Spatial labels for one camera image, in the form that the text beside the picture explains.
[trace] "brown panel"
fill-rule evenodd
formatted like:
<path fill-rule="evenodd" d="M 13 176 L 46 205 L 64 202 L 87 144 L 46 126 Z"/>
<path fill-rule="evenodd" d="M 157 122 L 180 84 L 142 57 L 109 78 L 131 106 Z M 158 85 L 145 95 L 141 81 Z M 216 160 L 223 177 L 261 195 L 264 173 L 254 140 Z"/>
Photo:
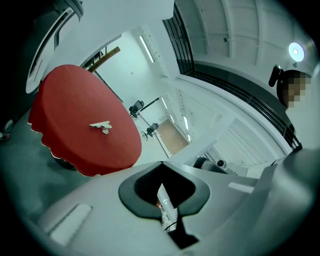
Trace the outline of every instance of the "brown panel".
<path fill-rule="evenodd" d="M 159 125 L 157 132 L 172 155 L 189 145 L 169 119 Z"/>

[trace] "round table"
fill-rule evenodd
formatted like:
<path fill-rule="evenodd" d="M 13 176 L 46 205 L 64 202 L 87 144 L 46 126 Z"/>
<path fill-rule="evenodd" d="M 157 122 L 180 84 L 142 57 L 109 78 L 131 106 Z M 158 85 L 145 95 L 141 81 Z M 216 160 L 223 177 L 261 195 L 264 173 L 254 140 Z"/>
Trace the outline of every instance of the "round table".
<path fill-rule="evenodd" d="M 105 121 L 112 126 L 108 134 L 89 126 Z M 100 79 L 79 66 L 58 66 L 46 76 L 28 122 L 43 134 L 41 142 L 54 157 L 86 176 L 129 168 L 141 154 L 140 134 L 128 111 Z"/>

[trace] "gray floor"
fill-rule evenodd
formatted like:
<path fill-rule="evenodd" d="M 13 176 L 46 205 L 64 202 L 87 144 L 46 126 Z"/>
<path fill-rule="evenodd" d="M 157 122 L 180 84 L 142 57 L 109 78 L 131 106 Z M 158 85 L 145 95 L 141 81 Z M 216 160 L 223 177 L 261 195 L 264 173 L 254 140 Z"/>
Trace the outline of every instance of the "gray floor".
<path fill-rule="evenodd" d="M 0 170 L 19 212 L 36 222 L 54 202 L 87 182 L 90 177 L 67 170 L 41 144 L 42 134 L 27 123 L 29 111 L 0 143 Z"/>

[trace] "round bright light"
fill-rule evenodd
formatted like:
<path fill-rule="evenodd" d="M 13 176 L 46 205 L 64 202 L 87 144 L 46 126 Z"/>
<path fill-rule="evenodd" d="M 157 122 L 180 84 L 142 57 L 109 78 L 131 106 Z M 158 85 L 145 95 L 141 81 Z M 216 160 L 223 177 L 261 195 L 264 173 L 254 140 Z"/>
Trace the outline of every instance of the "round bright light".
<path fill-rule="evenodd" d="M 305 51 L 301 44 L 293 42 L 289 45 L 289 54 L 296 62 L 301 62 L 305 58 Z"/>

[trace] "ceiling light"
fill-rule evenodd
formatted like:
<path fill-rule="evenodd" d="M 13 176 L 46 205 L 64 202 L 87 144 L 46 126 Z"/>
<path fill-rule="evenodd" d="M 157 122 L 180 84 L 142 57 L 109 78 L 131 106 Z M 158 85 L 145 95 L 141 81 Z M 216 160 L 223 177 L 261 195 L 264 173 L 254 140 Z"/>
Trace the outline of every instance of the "ceiling light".
<path fill-rule="evenodd" d="M 162 102 L 163 102 L 163 104 L 164 104 L 165 108 L 166 108 L 166 109 L 168 109 L 168 107 L 167 107 L 167 105 L 166 105 L 166 103 L 165 103 L 164 98 L 162 98 L 162 97 L 161 97 L 161 100 L 162 100 Z"/>
<path fill-rule="evenodd" d="M 183 118 L 184 118 L 185 127 L 189 131 L 188 119 L 185 116 Z"/>
<path fill-rule="evenodd" d="M 289 54 L 296 62 L 301 62 L 305 58 L 305 51 L 301 44 L 293 42 L 289 45 Z"/>
<path fill-rule="evenodd" d="M 155 62 L 155 61 L 154 61 L 154 58 L 152 58 L 152 56 L 151 56 L 151 54 L 150 54 L 150 52 L 149 52 L 149 49 L 148 49 L 148 47 L 147 47 L 147 45 L 146 45 L 146 43 L 145 43 L 145 40 L 144 40 L 144 38 L 142 37 L 142 35 L 140 35 L 140 40 L 141 40 L 141 42 L 142 42 L 142 44 L 143 44 L 146 52 L 148 53 L 151 62 L 154 63 L 154 62 Z"/>

